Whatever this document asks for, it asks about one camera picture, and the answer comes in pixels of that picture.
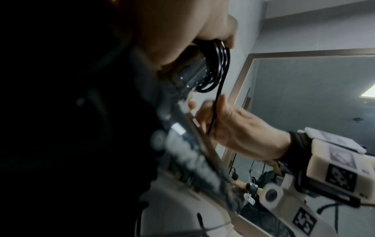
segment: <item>reflected hand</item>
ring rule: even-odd
[[[213,101],[205,101],[196,114],[204,132],[213,116]],[[275,160],[290,146],[290,135],[276,129],[243,108],[237,108],[221,95],[217,103],[217,120],[212,138],[222,146],[255,160]]]

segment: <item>white marker tag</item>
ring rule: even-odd
[[[251,205],[254,205],[254,204],[255,204],[255,200],[251,197],[251,194],[244,193],[244,194],[243,194],[243,197],[244,197],[245,200],[247,200]]]

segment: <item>white wall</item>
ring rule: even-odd
[[[375,48],[375,1],[266,19],[252,53]]]
[[[366,0],[273,0],[267,2],[266,19],[363,1]]]
[[[222,93],[227,96],[232,91],[247,55],[260,32],[264,7],[263,0],[230,0],[229,2],[229,13],[238,20],[239,27],[236,46],[230,51],[231,62],[222,90]],[[216,92],[217,89],[205,94],[195,93],[193,100],[199,108],[205,100],[214,99]]]

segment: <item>ceiling light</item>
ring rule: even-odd
[[[375,98],[375,85],[373,85],[370,89],[368,89],[361,97],[370,97]]]

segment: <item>dark sleeve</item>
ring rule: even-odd
[[[289,132],[291,145],[288,151],[279,159],[290,171],[297,173],[308,166],[311,158],[311,143],[313,140],[306,133]]]

